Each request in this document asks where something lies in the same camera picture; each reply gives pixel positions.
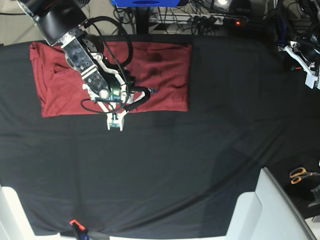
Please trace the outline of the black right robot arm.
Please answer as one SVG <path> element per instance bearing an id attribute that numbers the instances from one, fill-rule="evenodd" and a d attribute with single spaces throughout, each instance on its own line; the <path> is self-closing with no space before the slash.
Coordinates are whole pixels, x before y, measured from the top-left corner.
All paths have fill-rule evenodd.
<path id="1" fill-rule="evenodd" d="M 111 64 L 104 56 L 104 50 L 111 49 L 103 41 L 102 34 L 92 35 L 86 29 L 96 22 L 106 21 L 114 24 L 124 37 L 128 36 L 126 30 L 107 16 L 87 18 L 76 0 L 19 0 L 17 4 L 38 26 L 50 46 L 62 48 L 66 62 L 79 72 L 88 100 L 97 103 L 100 113 L 106 115 L 107 128 L 122 131 L 125 116 L 146 103 L 151 92 L 146 87 L 136 86 L 126 69 L 133 58 L 133 44 L 129 38 L 126 39 L 127 60 L 119 63 L 111 52 L 115 62 Z"/>

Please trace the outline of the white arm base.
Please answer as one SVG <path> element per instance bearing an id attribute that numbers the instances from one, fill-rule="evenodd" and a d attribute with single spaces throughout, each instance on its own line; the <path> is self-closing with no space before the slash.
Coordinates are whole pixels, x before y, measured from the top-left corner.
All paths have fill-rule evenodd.
<path id="1" fill-rule="evenodd" d="M 254 191 L 235 204 L 227 240 L 315 240 L 296 206 L 268 168 L 260 170 Z"/>
<path id="2" fill-rule="evenodd" d="M 61 240 L 59 234 L 36 236 L 16 191 L 0 186 L 1 240 Z"/>

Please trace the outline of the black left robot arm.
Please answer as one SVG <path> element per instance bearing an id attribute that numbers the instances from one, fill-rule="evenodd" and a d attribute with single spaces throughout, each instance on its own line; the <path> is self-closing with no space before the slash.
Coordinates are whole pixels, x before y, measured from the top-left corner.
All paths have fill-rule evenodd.
<path id="1" fill-rule="evenodd" d="M 320 88 L 320 2 L 278 0 L 276 44 L 287 54 L 285 68 L 306 73 L 304 84 Z"/>

